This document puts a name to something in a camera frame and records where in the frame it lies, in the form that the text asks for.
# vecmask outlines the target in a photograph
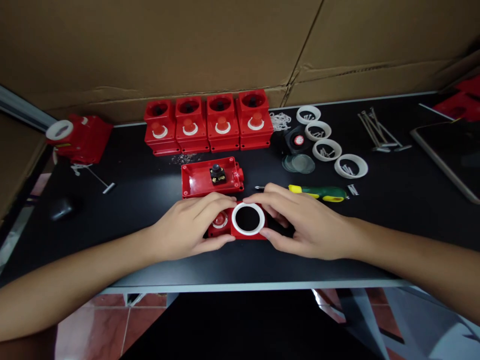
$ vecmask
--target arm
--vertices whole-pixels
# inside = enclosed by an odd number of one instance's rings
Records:
[[[260,203],[293,238],[269,228],[260,233],[283,252],[325,260],[349,258],[390,271],[418,285],[480,324],[480,253],[426,237],[342,216],[306,194],[275,184],[243,199]]]
[[[149,265],[213,251],[231,235],[203,239],[235,198],[216,192],[177,202],[157,223],[67,256],[0,289],[0,342],[58,324],[116,280]]]

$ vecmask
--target red electrical box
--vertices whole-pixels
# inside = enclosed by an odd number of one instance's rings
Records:
[[[147,103],[143,120],[146,122],[145,142],[155,156],[181,154],[180,145],[175,140],[177,123],[174,107],[170,100]]]
[[[112,132],[112,124],[98,116],[71,114],[68,120],[54,123],[46,131],[46,143],[55,147],[58,156],[72,164],[98,164]]]
[[[274,127],[265,90],[239,93],[236,109],[240,127],[240,150],[268,148]]]
[[[202,104],[200,96],[178,99],[175,106],[175,118],[175,139],[183,154],[210,152],[205,104]]]
[[[257,204],[262,211],[265,213],[265,210],[260,204]],[[239,233],[232,224],[232,211],[233,208],[228,208],[218,214],[218,216],[213,220],[207,230],[207,236],[209,238],[216,238],[217,236],[230,234],[233,235],[237,240],[267,240],[265,236],[257,233],[255,235],[244,235]],[[264,228],[267,227],[267,216],[265,215],[265,224]]]
[[[218,165],[225,179],[214,183],[211,169]],[[208,195],[238,193],[244,190],[244,172],[234,157],[193,162],[181,166],[181,194],[183,199]]]
[[[231,93],[206,98],[206,124],[212,153],[240,148],[239,122]]]

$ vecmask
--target tile floor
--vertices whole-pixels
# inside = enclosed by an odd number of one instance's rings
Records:
[[[320,309],[339,324],[346,323],[335,289],[316,289]],[[381,288],[366,289],[378,327],[402,337]],[[150,293],[135,306],[125,305],[121,294],[99,295],[58,326],[56,360],[118,360],[120,356],[163,314],[167,295]],[[402,360],[388,349],[392,360]]]

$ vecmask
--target white ring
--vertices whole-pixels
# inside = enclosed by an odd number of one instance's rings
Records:
[[[226,130],[219,130],[219,128],[217,127],[218,124],[219,124],[218,122],[215,124],[215,131],[216,131],[217,133],[219,133],[219,134],[226,134],[226,133],[228,133],[228,132],[230,131],[230,128],[231,128],[230,122],[227,121],[228,127],[226,128]]]
[[[258,226],[251,231],[245,231],[242,228],[240,228],[239,225],[237,224],[237,219],[236,219],[237,213],[239,212],[239,210],[241,208],[245,208],[245,207],[255,209],[256,212],[258,213],[258,217],[260,218],[260,221],[258,222]],[[262,208],[260,208],[260,206],[258,206],[257,204],[255,204],[255,203],[246,204],[244,202],[241,202],[237,206],[235,206],[235,208],[231,212],[231,223],[233,224],[233,227],[235,228],[235,230],[237,230],[242,235],[247,235],[247,236],[256,235],[260,232],[260,230],[265,225],[265,214],[264,214]]]
[[[65,127],[66,129],[62,133],[57,135],[57,133]],[[47,129],[45,136],[47,139],[52,141],[62,140],[65,139],[68,135],[70,135],[73,130],[74,124],[71,121],[60,120],[55,122]]]
[[[342,160],[350,160],[353,161],[357,166],[358,166],[358,174],[352,175],[345,170],[342,169],[340,166],[340,161]],[[336,161],[335,161],[335,171],[338,175],[341,177],[344,177],[346,179],[358,179],[363,176],[365,176],[369,172],[369,166],[365,160],[363,160],[360,156],[353,155],[353,154],[345,154],[340,156]]]
[[[321,128],[325,133],[325,135],[319,136],[319,137],[314,136],[310,132],[310,128]],[[328,125],[326,122],[323,122],[323,121],[318,121],[318,120],[309,121],[307,126],[305,127],[305,135],[309,140],[312,140],[312,141],[327,139],[330,135],[332,135],[332,128],[330,127],[330,125]]]
[[[303,117],[301,117],[300,113],[303,113],[304,111],[308,111],[309,113],[312,113],[314,118],[312,120],[306,120]],[[307,125],[312,121],[317,121],[318,119],[320,119],[320,116],[322,116],[322,113],[320,112],[320,110],[317,107],[311,106],[311,105],[301,106],[296,112],[296,120],[303,125]]]
[[[265,122],[264,122],[263,120],[261,121],[261,125],[253,126],[253,125],[250,123],[250,122],[252,121],[252,119],[253,119],[253,117],[251,117],[250,120],[248,120],[248,123],[247,123],[247,125],[248,125],[248,127],[249,127],[250,129],[252,129],[252,130],[260,130],[261,128],[264,127]]]
[[[335,151],[333,153],[333,156],[326,157],[321,155],[317,150],[318,145],[328,145],[329,147],[331,147]],[[332,139],[322,139],[322,140],[318,140],[316,143],[313,144],[312,152],[313,152],[313,156],[316,157],[318,160],[327,162],[327,161],[338,159],[338,157],[342,155],[342,147],[339,145],[338,142],[333,141]]]
[[[151,134],[153,135],[153,137],[154,137],[155,139],[163,139],[164,137],[167,136],[169,130],[167,129],[167,127],[166,127],[165,125],[162,125],[162,126],[163,126],[163,132],[162,132],[160,135],[157,135],[157,134],[155,133],[155,131],[153,131],[153,130],[151,131]]]
[[[229,222],[229,217],[227,216],[227,214],[225,213],[225,211],[222,211],[220,214],[225,215],[225,221],[223,222],[222,225],[215,225],[215,224],[212,222],[211,225],[212,225],[215,229],[224,228],[225,225],[227,225],[227,223]]]
[[[182,128],[183,129],[183,133],[187,136],[192,136],[192,135],[195,135],[197,133],[197,131],[199,130],[199,127],[196,123],[193,123],[193,125],[195,125],[195,130],[192,130],[190,132],[188,131],[185,131],[185,126]]]

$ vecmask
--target hand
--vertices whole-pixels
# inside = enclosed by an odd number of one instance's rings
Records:
[[[329,209],[307,194],[295,194],[273,183],[263,193],[243,199],[259,203],[284,228],[295,227],[293,238],[264,227],[260,234],[275,249],[306,258],[333,260],[349,258],[356,250],[359,234],[350,218]]]
[[[160,220],[144,229],[156,261],[187,258],[234,241],[235,237],[228,234],[208,239],[203,235],[220,212],[236,205],[235,197],[218,192],[175,203]]]

